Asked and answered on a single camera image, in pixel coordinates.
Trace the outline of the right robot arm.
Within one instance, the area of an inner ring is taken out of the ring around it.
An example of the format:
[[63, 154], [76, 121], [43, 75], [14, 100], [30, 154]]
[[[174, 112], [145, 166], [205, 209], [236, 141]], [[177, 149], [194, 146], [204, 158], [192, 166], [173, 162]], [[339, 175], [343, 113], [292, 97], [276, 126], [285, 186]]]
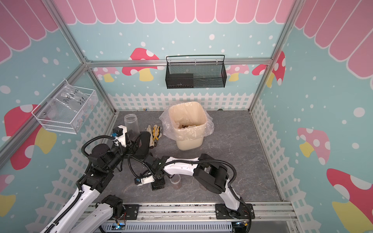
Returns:
[[130, 171], [135, 176], [135, 185], [150, 184], [152, 190], [165, 187], [165, 177], [176, 178], [178, 175], [191, 176], [206, 190], [218, 194], [223, 205], [216, 205], [218, 219], [247, 219], [255, 218], [250, 204], [235, 192], [232, 187], [237, 177], [237, 171], [228, 162], [217, 160], [208, 154], [201, 154], [194, 159], [178, 159], [164, 156], [161, 159], [148, 154], [143, 160], [127, 156]]

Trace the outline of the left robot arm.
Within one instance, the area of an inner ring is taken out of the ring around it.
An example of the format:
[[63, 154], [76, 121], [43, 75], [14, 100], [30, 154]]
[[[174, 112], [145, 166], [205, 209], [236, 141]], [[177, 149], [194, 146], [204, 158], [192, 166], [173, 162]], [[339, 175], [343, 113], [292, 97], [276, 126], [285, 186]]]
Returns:
[[123, 200], [108, 195], [82, 222], [78, 222], [84, 211], [106, 189], [114, 177], [114, 171], [122, 171], [125, 159], [138, 159], [149, 151], [151, 135], [140, 133], [134, 140], [127, 133], [97, 136], [86, 142], [81, 152], [89, 160], [81, 178], [76, 182], [73, 196], [57, 216], [42, 230], [44, 233], [93, 233], [101, 229], [107, 220], [113, 219], [119, 226], [125, 223], [132, 208], [123, 205]]

